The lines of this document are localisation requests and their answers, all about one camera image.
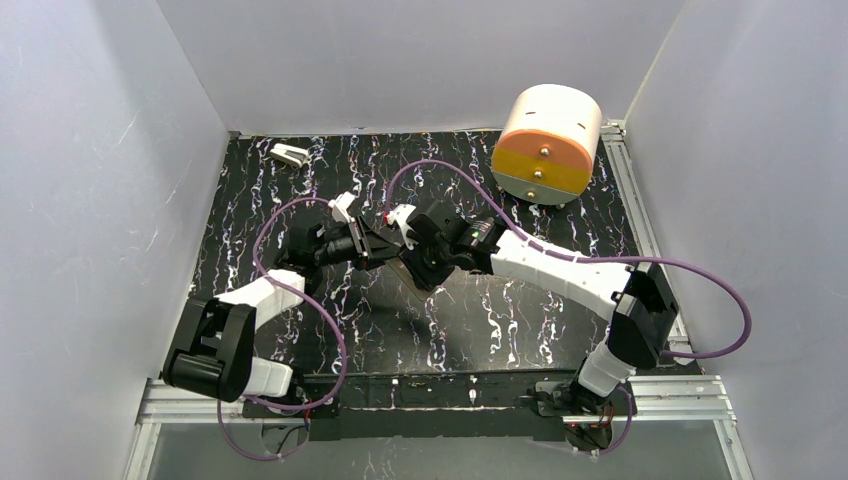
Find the white remote control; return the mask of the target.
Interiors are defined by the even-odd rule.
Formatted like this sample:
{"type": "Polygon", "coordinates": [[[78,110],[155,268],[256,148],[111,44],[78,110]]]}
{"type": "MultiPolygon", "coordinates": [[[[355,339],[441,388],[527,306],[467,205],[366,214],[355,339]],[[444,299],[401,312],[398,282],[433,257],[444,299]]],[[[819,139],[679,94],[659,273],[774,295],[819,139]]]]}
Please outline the white remote control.
{"type": "Polygon", "coordinates": [[[388,260],[386,266],[419,301],[425,302],[430,297],[431,290],[427,287],[427,284],[404,263],[400,256],[388,260]]]}

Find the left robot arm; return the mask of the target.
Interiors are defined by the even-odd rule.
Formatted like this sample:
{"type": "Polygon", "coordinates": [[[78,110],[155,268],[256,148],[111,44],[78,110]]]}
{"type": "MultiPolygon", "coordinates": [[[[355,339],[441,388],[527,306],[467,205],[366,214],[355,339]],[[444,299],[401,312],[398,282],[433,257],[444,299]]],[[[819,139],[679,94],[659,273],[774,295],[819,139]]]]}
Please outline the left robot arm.
{"type": "Polygon", "coordinates": [[[294,370],[255,356],[256,330],[315,293],[324,268],[350,263],[370,270],[400,250],[399,242],[372,230],[361,217],[293,230],[267,276],[214,297],[187,299],[162,367],[163,381],[226,402],[285,397],[294,370]]]}

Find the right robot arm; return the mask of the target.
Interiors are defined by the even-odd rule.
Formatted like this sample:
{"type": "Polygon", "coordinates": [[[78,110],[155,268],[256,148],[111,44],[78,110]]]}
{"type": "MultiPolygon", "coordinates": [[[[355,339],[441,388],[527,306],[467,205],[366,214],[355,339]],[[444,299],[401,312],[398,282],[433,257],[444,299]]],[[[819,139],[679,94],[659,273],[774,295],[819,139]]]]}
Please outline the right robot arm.
{"type": "Polygon", "coordinates": [[[572,398],[599,401],[639,369],[658,364],[679,305],[663,269],[647,261],[596,263],[510,229],[501,218],[464,219],[441,202],[401,204],[385,216],[400,231],[399,257],[427,293],[455,269],[519,280],[572,300],[609,324],[583,361],[572,398]]]}

